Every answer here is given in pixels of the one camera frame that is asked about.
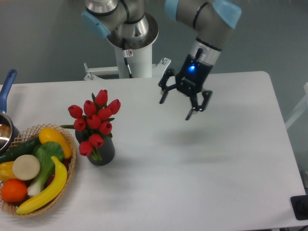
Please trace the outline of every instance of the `yellow pepper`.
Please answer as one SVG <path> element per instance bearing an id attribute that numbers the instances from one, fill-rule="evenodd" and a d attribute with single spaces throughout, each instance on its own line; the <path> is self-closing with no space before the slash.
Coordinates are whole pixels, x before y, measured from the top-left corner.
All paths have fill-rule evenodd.
<path id="1" fill-rule="evenodd" d="M 9 180 L 17 179 L 13 173 L 13 163 L 14 161 L 4 162 L 0 164 L 0 180 L 7 182 Z"/>

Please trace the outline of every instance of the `wicker basket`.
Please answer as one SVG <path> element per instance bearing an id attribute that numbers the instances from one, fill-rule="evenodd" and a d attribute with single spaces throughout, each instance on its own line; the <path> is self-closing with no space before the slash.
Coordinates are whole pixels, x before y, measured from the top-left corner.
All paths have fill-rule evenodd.
<path id="1" fill-rule="evenodd" d="M 37 126 L 33 126 L 32 128 L 28 128 L 26 131 L 23 131 L 21 134 L 18 135 L 17 138 L 14 139 L 14 141 L 11 143 L 9 149 L 19 145 L 22 142 L 25 142 L 31 138 L 34 138 L 36 136 L 38 136 L 39 131 L 41 131 L 43 128 L 45 127 L 50 127 L 50 128 L 54 128 L 56 130 L 58 130 L 59 132 L 61 132 L 61 134 L 66 138 L 66 140 L 69 142 L 71 149 L 72 149 L 72 158 L 71 158 L 71 163 L 69 166 L 69 171 L 67 173 L 67 181 L 66 184 L 64 186 L 64 188 L 62 189 L 62 191 L 51 201 L 49 202 L 47 205 L 45 205 L 44 207 L 35 210 L 31 213 L 28 214 L 24 214 L 24 215 L 19 215 L 16 214 L 16 209 L 17 206 L 12 205 L 12 204 L 8 204 L 5 201 L 2 200 L 1 196 L 0 196 L 0 207 L 2 208 L 2 211 L 14 216 L 14 217 L 23 217 L 23 218 L 28 218 L 28 217 L 33 217 L 39 214 L 44 213 L 45 211 L 47 211 L 48 209 L 50 209 L 52 206 L 54 206 L 59 199 L 61 198 L 61 196 L 63 195 L 63 193 L 65 192 L 72 176 L 75 170 L 75 165 L 76 165 L 76 144 L 75 144 L 75 140 L 74 138 L 71 136 L 71 134 L 64 128 L 59 127 L 57 125 L 52 125 L 52 124 L 48 124 L 48 125 L 37 125 Z M 2 182 L 0 180 L 0 190 L 2 188 L 2 186 L 4 185 L 4 182 Z"/>

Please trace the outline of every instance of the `table surface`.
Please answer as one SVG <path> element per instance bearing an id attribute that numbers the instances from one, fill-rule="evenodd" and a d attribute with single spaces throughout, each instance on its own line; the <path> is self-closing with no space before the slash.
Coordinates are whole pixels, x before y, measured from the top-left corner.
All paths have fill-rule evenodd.
<path id="1" fill-rule="evenodd" d="M 3 230 L 242 231 L 307 225 L 290 197 L 304 195 L 270 77 L 209 75 L 205 112 L 185 117 L 176 90 L 159 104 L 159 79 L 15 84 L 7 115 L 22 131 L 72 124 L 67 108 L 107 89 L 122 107 L 113 121 L 115 157 L 106 166 L 77 155 L 60 202 L 41 216 L 4 212 Z"/>

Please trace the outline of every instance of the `saucepan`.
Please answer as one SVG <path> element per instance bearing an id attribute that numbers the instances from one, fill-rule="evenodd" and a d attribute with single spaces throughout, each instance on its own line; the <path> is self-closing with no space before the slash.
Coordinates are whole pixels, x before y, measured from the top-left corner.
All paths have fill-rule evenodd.
<path id="1" fill-rule="evenodd" d="M 16 70 L 10 70 L 0 91 L 0 154 L 8 149 L 19 134 L 11 119 L 6 115 L 7 98 L 16 75 Z"/>

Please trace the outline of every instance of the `blue led light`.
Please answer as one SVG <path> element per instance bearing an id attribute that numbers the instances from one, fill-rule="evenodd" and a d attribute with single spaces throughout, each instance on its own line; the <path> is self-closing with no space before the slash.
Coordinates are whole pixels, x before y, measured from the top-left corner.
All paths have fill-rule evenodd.
<path id="1" fill-rule="evenodd" d="M 191 65 L 188 69 L 189 69 L 189 71 L 194 71 L 195 70 L 195 66 L 194 65 Z"/>

